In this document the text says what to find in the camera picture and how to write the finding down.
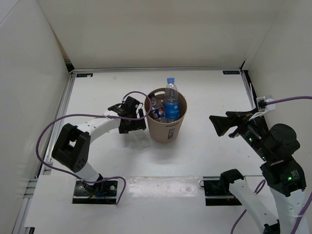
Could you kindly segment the small black label bottle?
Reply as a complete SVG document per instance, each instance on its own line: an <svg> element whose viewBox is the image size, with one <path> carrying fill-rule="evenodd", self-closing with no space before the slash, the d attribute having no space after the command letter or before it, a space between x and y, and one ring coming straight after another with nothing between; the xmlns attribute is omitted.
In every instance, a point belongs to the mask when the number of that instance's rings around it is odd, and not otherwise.
<svg viewBox="0 0 312 234"><path fill-rule="evenodd" d="M165 116L163 112L163 105L159 99L156 98L155 94L150 94L148 97L151 100L152 109L150 111L150 117L158 122L165 122Z"/></svg>

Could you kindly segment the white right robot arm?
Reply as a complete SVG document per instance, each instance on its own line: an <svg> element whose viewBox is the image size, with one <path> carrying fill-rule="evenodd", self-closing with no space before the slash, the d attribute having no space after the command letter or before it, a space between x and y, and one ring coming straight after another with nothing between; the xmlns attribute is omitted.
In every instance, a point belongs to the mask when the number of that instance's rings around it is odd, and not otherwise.
<svg viewBox="0 0 312 234"><path fill-rule="evenodd" d="M234 195L244 206L262 234L308 234L309 225L304 213L306 180L302 167L293 154L300 148L296 132L286 124L268 128L256 110L226 112L224 117L210 116L216 133L241 136L264 161L260 170L274 197L278 215L272 214L248 187L237 169L221 173L219 190Z"/></svg>

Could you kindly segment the blue label water bottle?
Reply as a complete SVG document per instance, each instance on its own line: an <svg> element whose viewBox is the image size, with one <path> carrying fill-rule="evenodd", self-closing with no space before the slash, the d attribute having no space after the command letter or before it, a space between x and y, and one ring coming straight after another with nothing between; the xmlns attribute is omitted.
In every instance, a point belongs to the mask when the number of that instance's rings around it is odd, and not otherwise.
<svg viewBox="0 0 312 234"><path fill-rule="evenodd" d="M175 85L174 78L167 78L165 88L164 110L167 122L174 122L179 119L179 92Z"/></svg>

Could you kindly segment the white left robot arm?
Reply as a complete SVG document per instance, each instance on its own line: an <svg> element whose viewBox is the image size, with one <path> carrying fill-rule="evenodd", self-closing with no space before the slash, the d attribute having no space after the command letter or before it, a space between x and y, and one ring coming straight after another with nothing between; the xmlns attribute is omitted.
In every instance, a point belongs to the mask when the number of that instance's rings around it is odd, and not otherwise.
<svg viewBox="0 0 312 234"><path fill-rule="evenodd" d="M65 124L52 150L52 158L68 168L78 179L86 183L86 190L92 195L102 191L103 177L89 163L90 145L97 138L111 130L118 129L120 134L145 130L146 123L140 102L127 97L122 103L115 104L93 119L78 124Z"/></svg>

